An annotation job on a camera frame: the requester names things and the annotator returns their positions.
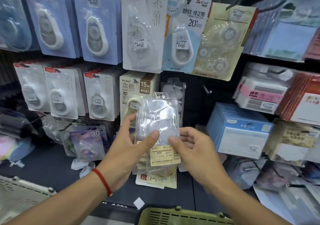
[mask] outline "pink label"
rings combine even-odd
[[[250,89],[247,85],[244,84],[241,86],[240,92],[245,96],[248,96],[249,98],[268,101],[276,104],[280,103],[283,98],[282,94]]]
[[[320,28],[314,34],[313,39],[310,41],[310,44],[304,53],[303,58],[311,58],[320,60]]]

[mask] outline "floor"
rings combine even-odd
[[[132,223],[126,223],[121,221],[109,220],[100,217],[88,216],[81,225],[133,225]]]

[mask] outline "red string bracelet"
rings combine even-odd
[[[100,173],[100,171],[97,170],[97,169],[93,169],[92,171],[98,175],[98,177],[100,178],[100,180],[103,183],[104,187],[106,187],[107,196],[108,197],[112,196],[112,191],[111,191],[108,183],[106,182],[106,179],[103,177],[103,175]]]

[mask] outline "hand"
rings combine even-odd
[[[135,134],[129,134],[129,128],[135,119],[136,114],[131,114],[123,120],[110,150],[97,166],[112,192],[119,190],[125,184],[134,166],[142,155],[154,146],[160,135],[159,131],[154,130],[141,143],[134,145]]]
[[[209,136],[192,127],[180,128],[180,134],[181,140],[170,136],[169,143],[196,181],[209,188],[213,182],[228,176]]]

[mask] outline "brown label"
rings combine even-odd
[[[150,85],[151,81],[150,80],[140,80],[140,93],[141,94],[150,94]]]

